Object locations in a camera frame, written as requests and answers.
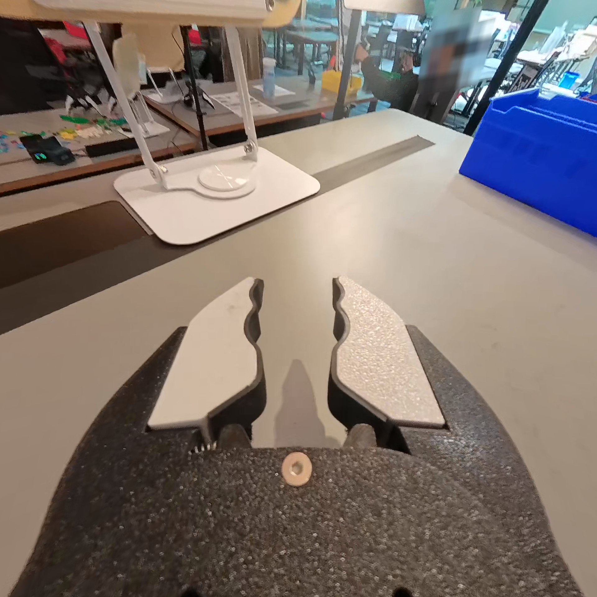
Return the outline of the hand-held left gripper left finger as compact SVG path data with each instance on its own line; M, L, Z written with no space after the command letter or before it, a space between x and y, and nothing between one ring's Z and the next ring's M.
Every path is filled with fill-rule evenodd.
M218 439L224 427L249 429L263 413L266 384L259 311L264 282L245 278L193 317L147 422L156 430L194 429Z

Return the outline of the yellow plastic bin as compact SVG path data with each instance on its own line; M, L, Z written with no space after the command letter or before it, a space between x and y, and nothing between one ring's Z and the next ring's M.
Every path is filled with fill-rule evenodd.
M324 91L338 94L341 83L341 71L328 70L323 71L321 77L321 88ZM355 95L362 87L362 78L360 76L351 75L347 83L346 94Z

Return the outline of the blue plastic bin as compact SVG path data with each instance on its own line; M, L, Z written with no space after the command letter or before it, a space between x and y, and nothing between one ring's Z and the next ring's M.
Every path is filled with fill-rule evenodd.
M596 237L596 96L491 99L459 173Z

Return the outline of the black charger with green lights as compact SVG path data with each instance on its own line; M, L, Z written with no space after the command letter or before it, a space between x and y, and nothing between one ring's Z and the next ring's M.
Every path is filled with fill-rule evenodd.
M65 166L75 161L75 155L70 149L60 144L54 136L39 134L19 137L29 156L36 164L54 164Z

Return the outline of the black power strip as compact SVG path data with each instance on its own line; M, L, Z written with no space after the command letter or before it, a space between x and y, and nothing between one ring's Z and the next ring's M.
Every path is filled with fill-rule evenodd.
M128 137L85 145L85 152L89 158L100 158L102 156L108 156L137 149L138 144L136 140L134 138Z

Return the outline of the scattered colourful toy bricks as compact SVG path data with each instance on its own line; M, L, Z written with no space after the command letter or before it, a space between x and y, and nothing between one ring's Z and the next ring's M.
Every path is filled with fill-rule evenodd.
M66 116L58 110L17 113L1 116L1 158L25 155L20 137L54 136L68 148L131 138L122 126L104 118Z

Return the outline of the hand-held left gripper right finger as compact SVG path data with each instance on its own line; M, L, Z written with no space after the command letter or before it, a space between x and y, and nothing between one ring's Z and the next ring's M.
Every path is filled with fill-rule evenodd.
M377 439L400 428L443 429L446 419L407 324L347 276L332 279L334 310L327 402L347 430L370 425Z

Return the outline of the black tripod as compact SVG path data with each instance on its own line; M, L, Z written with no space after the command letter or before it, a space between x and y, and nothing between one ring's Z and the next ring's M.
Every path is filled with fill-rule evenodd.
M194 70L193 62L192 62L189 31L190 31L190 26L180 25L180 32L181 32L181 36L182 36L182 40L183 40L184 70L185 70L187 76L189 77L191 95L192 95L193 103L195 106L195 113L197 116L197 121L198 121L198 126L199 126L199 138L201 139L203 151L206 152L208 150L208 141L207 141L207 136L206 136L206 132L205 132L203 111L202 111L200 100L199 100L197 79L195 76L195 70Z

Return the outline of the black pole stand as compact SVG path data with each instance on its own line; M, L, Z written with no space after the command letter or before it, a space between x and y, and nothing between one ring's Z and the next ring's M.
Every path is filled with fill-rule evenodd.
M510 68L516 61L516 58L523 48L529 35L532 33L534 26L541 17L548 1L533 1L525 18L523 19L518 33L514 37L511 44L508 46L500 65L497 67L496 72L489 82L486 93L479 102L478 107L469 118L467 125L464 129L464 134L467 136L473 136L478 125L480 124L482 117L487 111L490 100L495 96L496 92L503 83L506 75L509 73Z

